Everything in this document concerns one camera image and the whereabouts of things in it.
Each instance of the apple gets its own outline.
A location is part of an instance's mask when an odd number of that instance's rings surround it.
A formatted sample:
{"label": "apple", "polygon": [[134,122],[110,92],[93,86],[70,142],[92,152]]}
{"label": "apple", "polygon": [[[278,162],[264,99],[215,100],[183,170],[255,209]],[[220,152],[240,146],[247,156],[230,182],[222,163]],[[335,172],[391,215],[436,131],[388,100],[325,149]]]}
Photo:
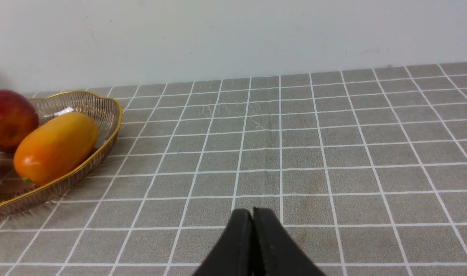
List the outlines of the apple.
{"label": "apple", "polygon": [[39,126],[39,116],[24,96],[0,89],[0,151],[13,153]]}

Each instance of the fruit basket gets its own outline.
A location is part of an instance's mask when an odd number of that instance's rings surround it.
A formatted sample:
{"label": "fruit basket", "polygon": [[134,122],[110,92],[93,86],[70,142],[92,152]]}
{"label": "fruit basket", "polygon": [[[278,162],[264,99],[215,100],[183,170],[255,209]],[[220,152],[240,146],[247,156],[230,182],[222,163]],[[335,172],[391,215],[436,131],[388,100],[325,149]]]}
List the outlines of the fruit basket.
{"label": "fruit basket", "polygon": [[49,98],[30,99],[30,102],[39,115],[39,125],[66,112],[88,115],[97,124],[97,143],[81,165],[42,187],[23,182],[13,169],[13,156],[0,152],[0,217],[26,211],[64,194],[109,155],[121,126],[122,107],[119,102],[91,92],[68,91]]}

